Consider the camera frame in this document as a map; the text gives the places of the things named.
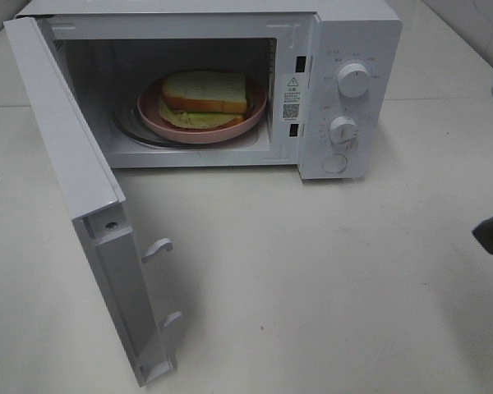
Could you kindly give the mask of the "white lower timer knob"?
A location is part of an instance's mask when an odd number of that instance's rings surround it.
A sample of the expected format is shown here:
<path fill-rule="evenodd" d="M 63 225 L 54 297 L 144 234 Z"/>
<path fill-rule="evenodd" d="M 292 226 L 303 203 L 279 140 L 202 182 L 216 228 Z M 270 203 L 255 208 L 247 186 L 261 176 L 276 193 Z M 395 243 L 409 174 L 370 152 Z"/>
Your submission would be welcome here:
<path fill-rule="evenodd" d="M 332 144 L 345 144 L 358 137 L 359 128 L 351 117 L 336 117 L 329 125 L 329 138 Z"/>

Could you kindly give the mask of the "white upper microwave knob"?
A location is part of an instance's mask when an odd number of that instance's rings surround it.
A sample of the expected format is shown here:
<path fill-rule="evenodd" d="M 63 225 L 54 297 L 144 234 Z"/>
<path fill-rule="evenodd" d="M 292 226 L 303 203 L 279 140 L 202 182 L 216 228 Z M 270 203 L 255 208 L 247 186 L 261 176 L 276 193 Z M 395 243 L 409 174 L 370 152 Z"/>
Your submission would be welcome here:
<path fill-rule="evenodd" d="M 371 75 L 364 63 L 349 62 L 339 69 L 337 81 L 341 95 L 354 99 L 367 92 L 371 83 Z"/>

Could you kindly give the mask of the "white microwave door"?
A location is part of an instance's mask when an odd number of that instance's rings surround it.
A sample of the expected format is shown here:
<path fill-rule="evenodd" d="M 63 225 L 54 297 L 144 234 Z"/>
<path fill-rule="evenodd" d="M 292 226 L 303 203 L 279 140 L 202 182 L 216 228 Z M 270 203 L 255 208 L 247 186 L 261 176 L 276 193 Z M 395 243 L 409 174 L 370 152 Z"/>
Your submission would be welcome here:
<path fill-rule="evenodd" d="M 144 386 L 177 365 L 182 312 L 157 318 L 143 273 L 173 243 L 159 238 L 145 251 L 137 249 L 126 197 L 62 73 L 51 29 L 34 17 L 4 27 L 71 224 L 136 381 Z"/>

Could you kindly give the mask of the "sandwich with lettuce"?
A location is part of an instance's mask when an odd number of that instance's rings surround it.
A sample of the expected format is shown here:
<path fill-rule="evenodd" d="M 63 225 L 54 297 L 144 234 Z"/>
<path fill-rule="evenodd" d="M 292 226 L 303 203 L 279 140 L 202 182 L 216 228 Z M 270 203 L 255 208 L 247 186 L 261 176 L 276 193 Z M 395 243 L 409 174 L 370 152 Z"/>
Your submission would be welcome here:
<path fill-rule="evenodd" d="M 179 128 L 233 126 L 245 120 L 248 110 L 247 78 L 242 73 L 184 71 L 161 83 L 159 115 Z"/>

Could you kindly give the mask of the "pink round plate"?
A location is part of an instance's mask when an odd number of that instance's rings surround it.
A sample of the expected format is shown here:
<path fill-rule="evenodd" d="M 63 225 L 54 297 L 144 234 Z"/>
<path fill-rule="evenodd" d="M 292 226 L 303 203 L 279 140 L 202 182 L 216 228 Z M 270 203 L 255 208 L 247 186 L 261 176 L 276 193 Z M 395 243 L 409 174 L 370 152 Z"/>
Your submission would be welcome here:
<path fill-rule="evenodd" d="M 214 144 L 232 140 L 254 128 L 265 114 L 268 100 L 266 89 L 253 79 L 246 79 L 246 98 L 249 105 L 246 114 L 221 126 L 204 129 L 176 126 L 159 114 L 161 83 L 149 85 L 136 102 L 136 112 L 147 129 L 166 140 L 182 144 Z"/>

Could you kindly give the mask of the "white microwave oven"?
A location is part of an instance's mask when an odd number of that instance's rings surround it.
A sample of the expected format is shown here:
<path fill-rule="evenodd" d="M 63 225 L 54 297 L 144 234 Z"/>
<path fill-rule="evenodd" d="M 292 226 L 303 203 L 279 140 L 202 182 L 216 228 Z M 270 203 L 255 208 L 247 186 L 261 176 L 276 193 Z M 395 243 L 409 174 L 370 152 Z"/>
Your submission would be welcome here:
<path fill-rule="evenodd" d="M 402 23 L 384 1 L 33 1 L 55 57 L 110 168 L 294 165 L 304 179 L 357 178 L 368 167 Z M 337 73 L 364 63 L 367 92 L 341 95 Z M 242 72 L 266 89 L 259 139 L 244 148 L 152 149 L 113 127 L 155 80 L 179 71 Z M 340 116 L 358 137 L 332 144 Z M 339 153 L 344 172 L 323 161 Z"/>

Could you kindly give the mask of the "round door release button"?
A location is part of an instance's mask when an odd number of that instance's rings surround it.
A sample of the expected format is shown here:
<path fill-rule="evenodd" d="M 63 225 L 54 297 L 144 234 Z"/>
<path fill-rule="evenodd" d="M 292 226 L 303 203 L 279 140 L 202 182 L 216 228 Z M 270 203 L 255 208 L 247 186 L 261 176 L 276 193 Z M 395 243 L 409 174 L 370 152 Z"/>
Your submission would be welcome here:
<path fill-rule="evenodd" d="M 331 154 L 323 163 L 322 168 L 327 173 L 339 174 L 345 171 L 348 165 L 348 159 L 339 153 Z"/>

